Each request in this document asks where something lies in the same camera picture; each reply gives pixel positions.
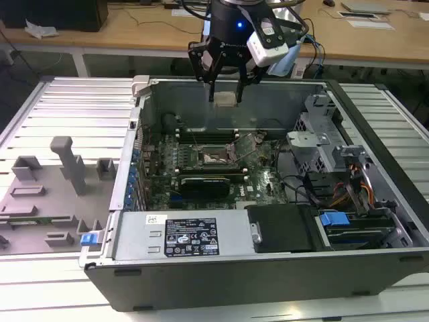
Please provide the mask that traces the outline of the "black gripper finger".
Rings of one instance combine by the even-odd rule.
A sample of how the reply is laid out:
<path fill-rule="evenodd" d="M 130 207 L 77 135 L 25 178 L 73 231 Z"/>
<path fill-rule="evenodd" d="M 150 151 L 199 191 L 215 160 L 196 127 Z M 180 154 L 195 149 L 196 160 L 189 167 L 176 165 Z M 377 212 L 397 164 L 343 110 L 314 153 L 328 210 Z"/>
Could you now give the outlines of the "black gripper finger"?
<path fill-rule="evenodd" d="M 208 101 L 214 101 L 215 81 L 224 66 L 225 49 L 220 41 L 189 42 L 188 57 L 196 80 L 210 86 Z"/>
<path fill-rule="evenodd" d="M 235 91 L 235 98 L 236 102 L 240 103 L 242 102 L 244 88 L 252 84 L 259 84 L 265 74 L 265 67 L 258 67 L 258 65 L 255 65 L 250 71 L 248 71 L 246 64 L 244 62 L 240 62 L 238 69 L 239 81 Z"/>

